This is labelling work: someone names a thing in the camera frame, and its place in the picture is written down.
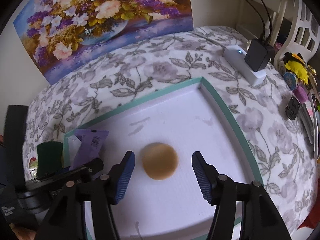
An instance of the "barcode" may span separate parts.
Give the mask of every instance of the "barcode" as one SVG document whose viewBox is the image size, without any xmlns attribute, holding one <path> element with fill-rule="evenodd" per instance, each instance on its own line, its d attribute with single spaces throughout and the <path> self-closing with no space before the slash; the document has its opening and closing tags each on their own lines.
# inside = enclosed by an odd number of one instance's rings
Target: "barcode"
<svg viewBox="0 0 320 240">
<path fill-rule="evenodd" d="M 93 139 L 92 139 L 92 142 L 91 142 L 91 146 L 97 148 L 98 145 L 99 145 L 99 141 L 100 141 L 100 138 L 94 136 Z"/>
</svg>

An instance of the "yellow cloth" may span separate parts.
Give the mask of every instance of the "yellow cloth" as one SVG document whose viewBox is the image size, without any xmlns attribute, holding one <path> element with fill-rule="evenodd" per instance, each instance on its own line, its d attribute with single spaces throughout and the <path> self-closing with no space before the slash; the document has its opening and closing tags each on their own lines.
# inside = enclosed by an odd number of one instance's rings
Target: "yellow cloth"
<svg viewBox="0 0 320 240">
<path fill-rule="evenodd" d="M 308 84 L 309 82 L 308 71 L 305 69 L 305 67 L 301 63 L 293 60 L 289 60 L 285 64 L 285 68 L 295 73 L 297 78 L 301 79 L 303 83 Z"/>
</svg>

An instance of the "metal screw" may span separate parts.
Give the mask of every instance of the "metal screw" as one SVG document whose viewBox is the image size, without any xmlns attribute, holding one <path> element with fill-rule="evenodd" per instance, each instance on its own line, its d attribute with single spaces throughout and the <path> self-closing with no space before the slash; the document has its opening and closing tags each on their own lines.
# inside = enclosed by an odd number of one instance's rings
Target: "metal screw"
<svg viewBox="0 0 320 240">
<path fill-rule="evenodd" d="M 66 183 L 66 186 L 67 187 L 73 187 L 75 185 L 75 182 L 72 181 L 72 180 L 69 180 L 67 183 Z"/>
<path fill-rule="evenodd" d="M 102 174 L 102 175 L 100 176 L 100 179 L 101 179 L 101 180 L 107 180 L 107 179 L 109 179 L 109 175 L 108 175 L 108 174 Z"/>
<path fill-rule="evenodd" d="M 220 179 L 220 180 L 222 180 L 222 181 L 225 181 L 225 180 L 227 180 L 227 176 L 226 175 L 224 175 L 224 174 L 220 174 L 219 175 L 219 177 L 218 177 L 218 179 Z"/>
<path fill-rule="evenodd" d="M 255 187 L 260 187 L 260 186 L 261 186 L 261 183 L 260 183 L 260 181 L 258 181 L 258 180 L 254 180 L 254 181 L 252 182 L 252 184 L 253 184 Z"/>
</svg>

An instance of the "painting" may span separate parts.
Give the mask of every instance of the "painting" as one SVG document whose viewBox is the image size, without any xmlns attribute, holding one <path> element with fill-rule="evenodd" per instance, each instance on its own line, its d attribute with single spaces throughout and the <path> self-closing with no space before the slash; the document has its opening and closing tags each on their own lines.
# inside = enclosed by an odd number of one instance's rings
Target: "painting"
<svg viewBox="0 0 320 240">
<path fill-rule="evenodd" d="M 14 26 L 50 84 L 114 49 L 193 30 L 190 0 L 30 0 Z"/>
</svg>

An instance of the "charger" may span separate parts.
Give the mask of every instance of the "charger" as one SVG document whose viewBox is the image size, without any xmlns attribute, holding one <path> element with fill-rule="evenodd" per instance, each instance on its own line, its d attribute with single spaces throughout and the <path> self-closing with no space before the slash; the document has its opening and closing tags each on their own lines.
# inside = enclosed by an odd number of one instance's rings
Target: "charger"
<svg viewBox="0 0 320 240">
<path fill-rule="evenodd" d="M 263 44 L 258 39 L 253 39 L 244 61 L 254 72 L 257 72 L 264 69 L 270 59 L 274 57 L 275 50 L 272 46 Z"/>
</svg>

